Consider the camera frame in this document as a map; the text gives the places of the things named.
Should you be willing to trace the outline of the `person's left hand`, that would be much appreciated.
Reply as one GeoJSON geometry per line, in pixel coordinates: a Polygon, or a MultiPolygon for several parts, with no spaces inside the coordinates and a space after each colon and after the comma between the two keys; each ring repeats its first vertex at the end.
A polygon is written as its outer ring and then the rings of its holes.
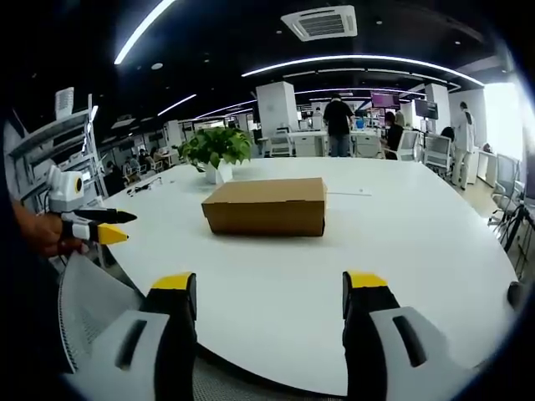
{"type": "Polygon", "coordinates": [[[77,238],[63,238],[63,221],[54,214],[36,215],[18,200],[12,200],[12,207],[21,232],[30,247],[45,257],[81,253],[84,244],[77,238]]]}

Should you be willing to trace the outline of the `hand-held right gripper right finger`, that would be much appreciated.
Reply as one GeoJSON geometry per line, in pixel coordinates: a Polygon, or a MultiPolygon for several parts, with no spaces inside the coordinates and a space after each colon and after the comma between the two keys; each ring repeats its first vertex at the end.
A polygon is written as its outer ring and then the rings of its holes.
{"type": "Polygon", "coordinates": [[[452,400],[476,372],[456,363],[446,336],[373,273],[344,272],[343,320],[349,400],[452,400]]]}

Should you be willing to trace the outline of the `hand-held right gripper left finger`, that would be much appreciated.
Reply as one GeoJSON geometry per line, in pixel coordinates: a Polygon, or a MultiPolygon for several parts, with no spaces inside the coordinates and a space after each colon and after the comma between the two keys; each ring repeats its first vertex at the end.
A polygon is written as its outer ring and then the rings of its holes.
{"type": "Polygon", "coordinates": [[[195,359],[196,275],[182,272],[156,281],[67,379],[83,400],[192,400],[195,359]]]}

